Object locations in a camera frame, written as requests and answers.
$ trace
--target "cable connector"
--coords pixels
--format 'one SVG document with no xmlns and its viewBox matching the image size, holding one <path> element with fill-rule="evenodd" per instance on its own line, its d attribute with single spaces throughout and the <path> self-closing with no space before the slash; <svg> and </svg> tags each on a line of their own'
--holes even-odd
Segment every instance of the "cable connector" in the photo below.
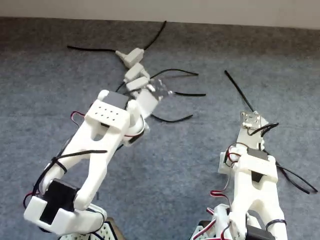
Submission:
<svg viewBox="0 0 320 240">
<path fill-rule="evenodd" d="M 143 49 L 137 47 L 128 55 L 120 51 L 115 51 L 115 54 L 123 61 L 124 65 L 130 69 L 144 58 L 144 52 L 145 51 Z"/>
<path fill-rule="evenodd" d="M 139 77 L 147 77 L 148 79 L 150 79 L 150 74 L 145 70 L 144 66 L 137 62 L 126 72 L 123 81 L 125 83 L 130 83 Z"/>
</svg>

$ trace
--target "perforated bracket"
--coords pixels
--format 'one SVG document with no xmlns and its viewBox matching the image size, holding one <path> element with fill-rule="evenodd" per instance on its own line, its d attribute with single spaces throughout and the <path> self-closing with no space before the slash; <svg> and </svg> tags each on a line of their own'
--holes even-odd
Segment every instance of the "perforated bracket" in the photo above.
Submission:
<svg viewBox="0 0 320 240">
<path fill-rule="evenodd" d="M 126 110 L 97 99 L 92 104 L 84 118 L 88 122 L 90 122 L 90 120 L 96 120 L 104 126 L 112 126 L 117 130 L 122 131 L 122 129 L 128 124 L 130 114 Z"/>
<path fill-rule="evenodd" d="M 115 236 L 113 229 L 110 227 L 108 222 L 105 222 L 99 231 L 96 231 L 95 234 L 80 234 L 80 233 L 72 233 L 68 235 L 62 236 L 59 240 L 118 240 Z"/>
</svg>

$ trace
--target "black cable end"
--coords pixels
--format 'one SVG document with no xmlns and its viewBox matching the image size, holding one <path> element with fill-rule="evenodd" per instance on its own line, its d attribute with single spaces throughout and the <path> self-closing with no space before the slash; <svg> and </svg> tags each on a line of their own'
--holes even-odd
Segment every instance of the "black cable end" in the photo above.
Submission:
<svg viewBox="0 0 320 240">
<path fill-rule="evenodd" d="M 178 91 L 175 91 L 174 93 L 176 95 L 184 96 L 184 97 L 205 97 L 205 96 L 207 96 L 206 93 L 184 93 L 184 92 L 178 92 Z"/>
<path fill-rule="evenodd" d="M 116 50 L 109 48 L 86 48 L 86 47 L 77 47 L 77 46 L 66 46 L 68 49 L 79 50 L 79 51 L 88 51 L 88 52 L 112 52 L 115 53 Z"/>
<path fill-rule="evenodd" d="M 158 117 L 154 114 L 151 114 L 151 117 L 153 117 L 154 119 L 160 121 L 160 122 L 165 122 L 165 123 L 169 123 L 169 124 L 174 124 L 174 123 L 180 123 L 180 122 L 183 122 L 183 121 L 186 121 L 186 120 L 189 120 L 190 118 L 192 118 L 194 115 L 193 114 L 190 114 L 188 116 L 185 116 L 183 118 L 180 118 L 180 119 L 176 119 L 176 120 L 166 120 L 166 119 L 163 119 L 161 117 Z"/>
</svg>

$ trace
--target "red wire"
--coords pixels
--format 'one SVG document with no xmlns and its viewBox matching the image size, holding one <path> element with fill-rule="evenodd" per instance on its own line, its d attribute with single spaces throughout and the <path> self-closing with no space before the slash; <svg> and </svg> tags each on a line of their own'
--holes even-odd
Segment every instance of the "red wire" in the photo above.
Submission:
<svg viewBox="0 0 320 240">
<path fill-rule="evenodd" d="M 221 236 L 220 236 L 221 240 L 226 240 L 226 239 L 225 239 L 225 231 L 226 231 L 228 228 L 230 228 L 230 225 L 231 225 L 231 222 L 229 222 L 228 226 L 226 226 L 226 228 L 223 229 L 223 231 L 222 231 L 222 233 L 221 233 Z"/>
<path fill-rule="evenodd" d="M 27 198 L 28 198 L 29 196 L 31 196 L 31 195 L 32 195 L 32 191 L 29 192 L 29 193 L 27 193 L 27 194 L 24 196 L 24 199 L 23 199 L 22 204 L 23 204 L 23 206 L 24 206 L 25 209 L 27 208 L 27 204 L 26 204 Z"/>
<path fill-rule="evenodd" d="M 80 116 L 82 116 L 82 117 L 84 117 L 85 115 L 84 115 L 83 113 L 79 112 L 79 111 L 73 111 L 73 112 L 71 112 L 71 114 L 70 114 L 70 119 L 71 119 L 71 121 L 74 122 L 74 123 L 78 126 L 78 128 L 79 128 L 79 124 L 74 120 L 74 115 L 75 115 L 75 114 L 78 114 L 78 115 L 80 115 Z"/>
<path fill-rule="evenodd" d="M 215 225 L 216 220 L 212 220 L 207 226 L 205 226 L 204 229 L 202 229 L 200 232 L 198 232 L 196 235 L 194 235 L 192 237 L 192 240 L 197 239 L 199 236 L 201 236 L 202 234 L 204 234 L 205 232 L 207 232 L 213 225 Z"/>
</svg>

